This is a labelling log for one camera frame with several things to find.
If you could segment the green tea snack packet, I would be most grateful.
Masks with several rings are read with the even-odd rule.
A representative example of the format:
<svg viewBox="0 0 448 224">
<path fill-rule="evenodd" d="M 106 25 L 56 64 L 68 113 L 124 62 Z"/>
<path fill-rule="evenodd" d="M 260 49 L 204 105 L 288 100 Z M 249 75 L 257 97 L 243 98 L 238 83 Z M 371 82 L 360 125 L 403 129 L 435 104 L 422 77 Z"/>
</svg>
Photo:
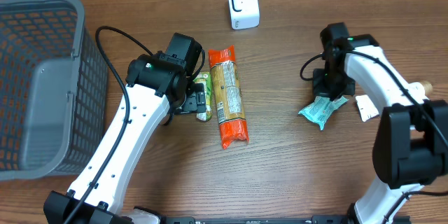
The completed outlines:
<svg viewBox="0 0 448 224">
<path fill-rule="evenodd" d="M 211 74 L 208 71 L 200 72 L 198 76 L 194 79 L 196 84 L 202 84 L 204 87 L 205 95 L 205 106 L 206 111 L 203 113 L 198 113 L 196 115 L 197 119 L 202 122 L 210 121 L 213 113 L 211 110 L 211 95 L 212 95 L 212 84 L 211 84 Z"/>
</svg>

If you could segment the mint green wipes packet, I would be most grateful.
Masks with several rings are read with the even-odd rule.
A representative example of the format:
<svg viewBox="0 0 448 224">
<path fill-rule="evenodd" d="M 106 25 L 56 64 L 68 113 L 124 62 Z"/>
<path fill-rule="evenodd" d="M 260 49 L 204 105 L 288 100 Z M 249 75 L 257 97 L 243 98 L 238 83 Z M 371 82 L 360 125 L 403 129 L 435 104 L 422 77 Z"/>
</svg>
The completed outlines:
<svg viewBox="0 0 448 224">
<path fill-rule="evenodd" d="M 322 131 L 333 112 L 347 102 L 348 99 L 345 97 L 331 101 L 328 97 L 316 96 L 315 100 L 300 110 L 298 114 L 304 116 L 310 122 L 317 124 Z"/>
</svg>

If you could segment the orange spaghetti packet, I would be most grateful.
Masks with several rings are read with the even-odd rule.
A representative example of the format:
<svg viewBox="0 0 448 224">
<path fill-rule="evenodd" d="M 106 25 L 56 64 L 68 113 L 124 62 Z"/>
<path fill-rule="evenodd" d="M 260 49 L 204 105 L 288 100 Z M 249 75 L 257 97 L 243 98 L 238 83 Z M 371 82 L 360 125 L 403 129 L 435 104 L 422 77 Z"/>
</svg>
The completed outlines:
<svg viewBox="0 0 448 224">
<path fill-rule="evenodd" d="M 209 66 L 216 102 L 221 146 L 227 149 L 234 141 L 249 142 L 246 114 L 237 72 L 235 47 L 209 50 Z"/>
</svg>

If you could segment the white tube with gold cap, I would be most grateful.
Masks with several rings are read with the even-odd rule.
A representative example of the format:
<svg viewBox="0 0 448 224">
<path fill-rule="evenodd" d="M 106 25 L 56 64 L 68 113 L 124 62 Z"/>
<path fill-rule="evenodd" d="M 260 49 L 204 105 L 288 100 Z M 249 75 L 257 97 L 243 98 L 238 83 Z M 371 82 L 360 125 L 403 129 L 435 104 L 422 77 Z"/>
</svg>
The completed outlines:
<svg viewBox="0 0 448 224">
<path fill-rule="evenodd" d="M 429 95 L 433 91 L 433 86 L 428 81 L 410 83 L 409 88 L 412 91 L 421 93 L 424 96 Z M 358 95 L 355 99 L 360 113 L 360 118 L 363 122 L 379 115 L 377 108 L 366 94 Z"/>
</svg>

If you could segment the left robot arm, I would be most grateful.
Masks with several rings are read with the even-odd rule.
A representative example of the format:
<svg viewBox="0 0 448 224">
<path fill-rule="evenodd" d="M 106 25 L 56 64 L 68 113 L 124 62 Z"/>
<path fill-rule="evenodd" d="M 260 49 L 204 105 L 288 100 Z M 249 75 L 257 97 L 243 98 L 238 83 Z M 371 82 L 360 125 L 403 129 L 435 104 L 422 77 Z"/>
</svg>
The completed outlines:
<svg viewBox="0 0 448 224">
<path fill-rule="evenodd" d="M 163 223 L 136 207 L 122 214 L 126 190 L 151 135 L 175 115 L 206 111 L 204 87 L 194 79 L 204 65 L 202 46 L 175 33 L 162 52 L 147 51 L 119 82 L 123 97 L 94 155 L 66 193 L 52 191 L 43 211 L 49 223 Z"/>
</svg>

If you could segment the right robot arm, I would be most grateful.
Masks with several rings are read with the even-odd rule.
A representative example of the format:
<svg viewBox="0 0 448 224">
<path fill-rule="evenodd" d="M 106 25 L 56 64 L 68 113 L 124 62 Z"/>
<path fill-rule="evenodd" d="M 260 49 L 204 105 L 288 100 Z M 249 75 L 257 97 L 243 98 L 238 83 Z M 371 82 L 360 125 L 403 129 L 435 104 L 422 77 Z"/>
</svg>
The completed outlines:
<svg viewBox="0 0 448 224">
<path fill-rule="evenodd" d="M 396 214 L 411 197 L 447 195 L 424 190 L 447 175 L 447 102 L 413 90 L 370 34 L 352 36 L 339 22 L 324 28 L 320 40 L 325 66 L 313 71 L 313 95 L 334 101 L 353 95 L 360 85 L 380 114 L 372 149 L 374 181 L 345 215 L 326 220 L 409 223 L 410 218 Z"/>
</svg>

